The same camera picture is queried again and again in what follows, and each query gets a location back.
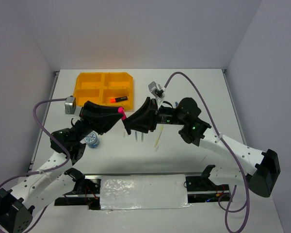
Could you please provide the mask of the yellow clear pen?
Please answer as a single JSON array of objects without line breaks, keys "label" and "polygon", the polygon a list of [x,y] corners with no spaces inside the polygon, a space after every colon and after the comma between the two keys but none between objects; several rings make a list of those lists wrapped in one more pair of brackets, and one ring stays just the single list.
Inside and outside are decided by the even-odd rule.
[{"label": "yellow clear pen", "polygon": [[158,143],[159,143],[160,137],[162,135],[163,129],[164,129],[164,126],[161,125],[160,126],[160,130],[159,130],[159,134],[158,134],[158,136],[156,138],[156,141],[155,141],[155,145],[154,145],[155,148],[158,146]]}]

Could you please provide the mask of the black orange-tip highlighter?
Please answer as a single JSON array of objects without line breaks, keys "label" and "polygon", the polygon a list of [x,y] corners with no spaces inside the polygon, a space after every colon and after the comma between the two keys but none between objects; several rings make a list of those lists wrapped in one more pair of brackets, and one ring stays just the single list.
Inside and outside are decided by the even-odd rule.
[{"label": "black orange-tip highlighter", "polygon": [[127,100],[128,100],[127,96],[117,97],[117,98],[110,99],[110,103],[122,102],[122,101],[127,101]]}]

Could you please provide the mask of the pink marker cap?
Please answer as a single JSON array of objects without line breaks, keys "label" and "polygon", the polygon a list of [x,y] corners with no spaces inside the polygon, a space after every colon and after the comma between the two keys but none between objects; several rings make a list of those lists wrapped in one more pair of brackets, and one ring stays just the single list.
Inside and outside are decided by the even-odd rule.
[{"label": "pink marker cap", "polygon": [[119,107],[118,108],[118,113],[120,113],[122,116],[121,116],[121,119],[122,120],[125,120],[127,117],[126,117],[126,114],[125,114],[125,110],[123,107]]}]

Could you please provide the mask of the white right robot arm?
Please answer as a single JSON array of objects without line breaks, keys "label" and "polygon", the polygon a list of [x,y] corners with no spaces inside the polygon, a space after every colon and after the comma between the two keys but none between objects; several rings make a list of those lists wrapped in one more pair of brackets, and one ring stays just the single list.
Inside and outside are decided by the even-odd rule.
[{"label": "white right robot arm", "polygon": [[223,169],[208,165],[203,171],[201,184],[212,190],[221,184],[243,185],[256,195],[268,198],[280,174],[278,155],[275,151],[251,148],[222,133],[217,133],[201,120],[201,109],[192,98],[182,99],[176,108],[158,107],[155,99],[146,98],[144,104],[123,120],[127,133],[152,132],[158,124],[181,125],[179,135],[187,144],[211,150],[235,162],[236,169]]}]

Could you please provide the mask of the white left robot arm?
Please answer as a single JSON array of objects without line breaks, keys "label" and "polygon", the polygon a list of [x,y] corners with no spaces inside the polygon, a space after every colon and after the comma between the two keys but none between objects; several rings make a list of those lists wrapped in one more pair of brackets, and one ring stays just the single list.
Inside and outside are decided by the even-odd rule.
[{"label": "white left robot arm", "polygon": [[50,138],[53,154],[36,171],[16,175],[0,184],[0,233],[27,233],[36,224],[37,213],[43,214],[47,206],[59,196],[85,189],[85,175],[75,169],[84,154],[83,143],[91,132],[103,135],[119,120],[125,120],[123,107],[102,106],[87,101],[76,105],[74,97],[63,98],[65,114],[78,120],[70,127],[50,133],[38,120],[37,108],[33,118]]}]

